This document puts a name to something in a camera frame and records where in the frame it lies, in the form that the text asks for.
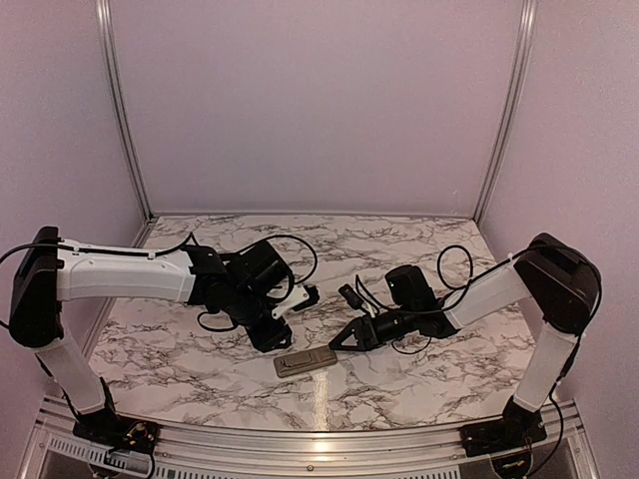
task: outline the metal edge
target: metal edge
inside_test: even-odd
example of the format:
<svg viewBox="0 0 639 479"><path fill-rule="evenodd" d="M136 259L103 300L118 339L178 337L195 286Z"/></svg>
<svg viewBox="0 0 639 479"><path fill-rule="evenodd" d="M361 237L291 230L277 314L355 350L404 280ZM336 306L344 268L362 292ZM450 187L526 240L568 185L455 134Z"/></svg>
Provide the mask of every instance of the metal edge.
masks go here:
<svg viewBox="0 0 639 479"><path fill-rule="evenodd" d="M581 434L583 424L574 401L561 403L561 408L565 415L566 437ZM559 432L559 417L552 405L544 406L542 414L549 437L539 445L551 444ZM458 429L473 421L344 432L246 430L158 422L163 425L156 449L161 462L217 469L230 474L258 473L270 477L394 475L488 457L465 457ZM47 397L36 427L54 436L68 437L73 423L64 401ZM314 474L308 473L313 470L307 469L309 465L314 466Z"/></svg>
<svg viewBox="0 0 639 479"><path fill-rule="evenodd" d="M524 0L521 9L521 20L519 23L519 33L515 47L515 58L512 64L510 83L506 102L499 124L499 130L492 148L488 169L477 198L477 204L472 218L478 226L485 218L488 205L497 183L499 172L503 165L508 139L514 123L517 107L521 100L521 92L528 69L530 59L530 49L532 47L533 30L537 11L537 0Z"/></svg>
<svg viewBox="0 0 639 479"><path fill-rule="evenodd" d="M111 21L111 1L96 0L96 10L98 14L98 27L102 37L102 49L107 68L108 81L113 102L118 130L120 132L120 140L131 177L131 183L136 196L138 207L145 221L153 218L153 210L149 202L147 189L142 178L142 171L138 161L138 155L133 142L129 120L127 118L127 110L124 103L124 95L122 93L122 83L120 81L120 70L118 68L118 58L116 55L116 45L113 34L113 24Z"/></svg>
<svg viewBox="0 0 639 479"><path fill-rule="evenodd" d="M403 212L403 213L370 213L370 212L351 212L351 211L317 211L317 212L301 212L301 211L183 211L183 212L155 212L156 217L244 217L244 216L310 216L310 217L390 217L390 218L428 218L437 220L472 220L468 215L451 215L451 214L426 214L424 212Z"/></svg>
<svg viewBox="0 0 639 479"><path fill-rule="evenodd" d="M581 417L581 411L579 410L577 400L573 399L573 402L577 414ZM598 479L601 476L597 467L597 461L595 460L594 451L590 444L590 440L588 439L588 428L585 424L583 424L582 427L584 434L575 438L574 441L577 442L577 444L575 444L575 447L571 447L573 459L578 468L579 466L583 466L579 469L579 474L582 474L583 477Z"/></svg>
<svg viewBox="0 0 639 479"><path fill-rule="evenodd" d="M131 243L131 247L140 247L144 245L144 243L149 238L149 235L151 234L151 231L153 230L153 226L156 223L156 221L157 220L149 220L142 224L142 227L140 228L140 230L136 234L136 237L133 239ZM98 343L98 339L100 338L100 333L102 332L102 329L104 329L107 319L109 318L109 313L111 312L111 308L113 308L113 305L115 304L115 302L116 302L116 298L110 297L104 300L102 305L100 306L100 309L96 316L96 320L91 326L91 328L89 329L89 331L87 332L87 334L85 335L84 343L81 344L82 353L84 354L86 358L89 358L91 354L93 353L93 349L96 347L96 344Z"/></svg>
<svg viewBox="0 0 639 479"><path fill-rule="evenodd" d="M31 429L27 446L22 454L22 461L18 468L17 479L37 478L40 475L40 468L44 462L46 438L49 433L36 427ZM33 471L32 464L38 464L36 471Z"/></svg>

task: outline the gray marble veining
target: gray marble veining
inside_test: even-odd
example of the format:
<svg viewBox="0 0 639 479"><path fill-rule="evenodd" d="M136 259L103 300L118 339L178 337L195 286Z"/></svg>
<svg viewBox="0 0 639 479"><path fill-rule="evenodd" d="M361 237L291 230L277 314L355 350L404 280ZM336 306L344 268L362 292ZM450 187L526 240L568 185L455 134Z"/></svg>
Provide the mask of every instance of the gray marble veining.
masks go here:
<svg viewBox="0 0 639 479"><path fill-rule="evenodd" d="M275 233L308 240L319 267L310 282L320 302L287 315L294 331L290 351L326 344L356 317L337 289L354 275L390 303L383 275L405 263L418 264L438 292L438 253L460 243L476 271L494 263L475 224L422 218L237 216L170 217L155 225L147 247L166 247L194 232L218 251L237 250ZM273 244L298 275L311 255L299 244ZM462 284L467 264L452 252L444 262L448 282ZM201 309L153 299L119 299L91 358L109 383L121 412L252 429L361 430L436 424L497 414L522 376L533 349L516 306L481 319L427 350L401 355L390 347L340 353L325 370L279 379L273 358L255 351L242 328L228 333L200 329ZM211 325L223 316L207 318ZM425 345L416 334L399 347Z"/></svg>

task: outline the black cable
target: black cable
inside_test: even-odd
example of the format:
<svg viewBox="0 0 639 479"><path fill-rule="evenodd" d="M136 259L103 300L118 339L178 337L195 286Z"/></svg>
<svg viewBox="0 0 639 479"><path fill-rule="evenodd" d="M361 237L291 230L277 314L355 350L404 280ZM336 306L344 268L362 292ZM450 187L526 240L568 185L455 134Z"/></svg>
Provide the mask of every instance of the black cable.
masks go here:
<svg viewBox="0 0 639 479"><path fill-rule="evenodd" d="M366 296L365 297L363 294L361 294L360 296L366 300L366 302L368 304L374 305L374 307L379 310L379 309L384 309L386 311L390 311L390 307L386 306L385 304L383 304L381 301L379 301L373 294L372 292L370 292L368 290L368 288L363 284L363 282L361 281L361 279L359 278L359 274L355 275L355 291L359 292L359 290L362 290Z"/></svg>
<svg viewBox="0 0 639 479"><path fill-rule="evenodd" d="M375 311L375 314L379 314L379 306L377 304L381 303L377 301L377 299L372 294L370 294L370 291L368 291L368 289L366 289L366 286L364 286L363 282L361 282L361 279L359 279L359 274L355 275L355 292L359 294L359 297L366 301L366 304L372 307L373 311Z"/></svg>
<svg viewBox="0 0 639 479"><path fill-rule="evenodd" d="M443 277L443 274L441 272L441 260L443 259L443 256L449 252L452 249L459 249L461 250L466 257L468 258L468 277L472 278L473 274L474 274L474 263L472 260L472 255L470 254L470 251L465 247L462 246L461 244L451 244L450 246L445 247L440 253L439 256L437 257L437 275L439 276L439 280L441 281L441 283L446 286L448 289L452 290L452 291L458 291L460 289L464 289L465 288L465 284L463 284L462 286L451 286L450 284L448 284L448 282L446 281L446 279Z"/></svg>
<svg viewBox="0 0 639 479"><path fill-rule="evenodd" d="M146 479L151 479L156 473L156 458L153 457L153 452L149 454L149 459L151 459L151 472L149 472Z"/></svg>
<svg viewBox="0 0 639 479"><path fill-rule="evenodd" d="M563 440L563 433L565 428L563 414L561 413L561 408L559 407L559 404L557 404L557 401L555 401L554 398L552 397L552 393L554 392L555 387L557 387L557 384L555 384L552 387L552 390L550 391L550 402L552 402L552 405L555 406L555 409L557 410L557 414L559 414L559 438L557 439L557 442L555 443L555 447L552 448L552 451L550 451L550 453L544 458L544 460L541 461L541 463L537 467L535 467L531 473L527 474L526 477L534 476L543 468L543 466L548 464L548 461L550 461L552 456L555 455L555 453L559 449L559 446L561 445L561 441Z"/></svg>
<svg viewBox="0 0 639 479"><path fill-rule="evenodd" d="M210 326L204 326L202 324L202 316L205 315L209 315L210 313L207 311L203 311L200 314L198 314L198 324L200 325L200 327L202 329L205 329L206 331L210 331L210 332L229 332L229 331L234 331L238 328L237 324L234 324L231 327L210 327Z"/></svg>
<svg viewBox="0 0 639 479"><path fill-rule="evenodd" d="M180 244L177 244L168 249L159 250L155 252L155 257L158 256L166 256L167 254L171 254L172 252L177 251L181 247L184 247L191 239L193 239L193 233L189 233L187 238L182 241ZM53 248L53 249L61 249L65 251L75 251L75 252L93 252L96 254L110 254L113 256L136 256L136 257L147 257L150 253L153 253L152 250L144 250L144 251L127 251L127 250L118 250L118 249L106 249L100 247L74 247L68 244L62 243L45 243L45 242L29 242L26 244L20 244L19 246L12 247L7 252L0 256L0 264L2 264L9 256L15 254L16 252L22 251L24 249L37 249L37 248Z"/></svg>
<svg viewBox="0 0 639 479"><path fill-rule="evenodd" d="M67 391L65 391L64 389L62 389L62 397L64 397L65 400L67 401L67 405L69 406L69 409L71 410L71 414L73 414L73 417L76 418L76 421L78 421L79 423L82 423L80 414L78 414L78 411L76 411L76 408L73 407L73 404L71 404L71 398L69 397L69 394L67 394Z"/></svg>
<svg viewBox="0 0 639 479"><path fill-rule="evenodd" d="M397 349L397 346L395 346L395 342L396 342L396 339L394 339L393 341L390 342L390 347L392 347L395 351L397 351L399 354L404 354L406 356L413 356L415 354L420 354L421 352L426 351L426 348L429 347L430 343L432 342L432 337L430 337L428 339L428 342L426 343L426 346L421 347L417 351L412 351L412 352L402 351L402 350Z"/></svg>

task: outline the black plastic housing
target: black plastic housing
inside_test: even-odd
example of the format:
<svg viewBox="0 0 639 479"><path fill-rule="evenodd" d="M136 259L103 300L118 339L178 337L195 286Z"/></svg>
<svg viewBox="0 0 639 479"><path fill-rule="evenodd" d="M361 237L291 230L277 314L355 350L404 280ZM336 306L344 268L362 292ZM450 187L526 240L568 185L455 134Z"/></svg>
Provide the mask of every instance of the black plastic housing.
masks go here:
<svg viewBox="0 0 639 479"><path fill-rule="evenodd" d="M384 278L392 301L408 311L435 309L437 298L418 266L405 264L389 271Z"/></svg>
<svg viewBox="0 0 639 479"><path fill-rule="evenodd" d="M262 240L246 252L236 254L226 265L238 288L249 286L266 295L293 272L271 244Z"/></svg>
<svg viewBox="0 0 639 479"><path fill-rule="evenodd" d="M58 229L41 228L33 243L57 244ZM27 249L13 277L9 332L25 347L43 347L64 333L60 325L58 252L55 248Z"/></svg>
<svg viewBox="0 0 639 479"><path fill-rule="evenodd" d="M527 411L512 397L506 403L501 418L467 424L459 432L468 457L524 447L548 437L541 412Z"/></svg>
<svg viewBox="0 0 639 479"><path fill-rule="evenodd" d="M580 335L591 319L599 293L599 271L548 233L537 236L515 269L557 330Z"/></svg>
<svg viewBox="0 0 639 479"><path fill-rule="evenodd" d="M357 310L363 307L363 299L350 284L344 284L337 292L346 300L351 309Z"/></svg>

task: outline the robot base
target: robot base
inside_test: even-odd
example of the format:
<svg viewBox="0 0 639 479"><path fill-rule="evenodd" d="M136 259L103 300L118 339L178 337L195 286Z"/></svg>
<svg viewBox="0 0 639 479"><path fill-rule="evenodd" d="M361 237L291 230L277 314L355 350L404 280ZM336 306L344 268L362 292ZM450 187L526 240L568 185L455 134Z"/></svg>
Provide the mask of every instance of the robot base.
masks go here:
<svg viewBox="0 0 639 479"><path fill-rule="evenodd" d="M526 447L548 437L540 412L535 413L535 420L527 428L518 421L500 418L468 424L460 432L468 457Z"/></svg>
<svg viewBox="0 0 639 479"><path fill-rule="evenodd" d="M113 450L126 450L141 454L153 454L158 442L160 426L151 421L136 419L118 415L119 422L125 432L121 437L114 437L113 433L101 433L100 431L76 422L73 427L73 435L99 444L111 446Z"/></svg>

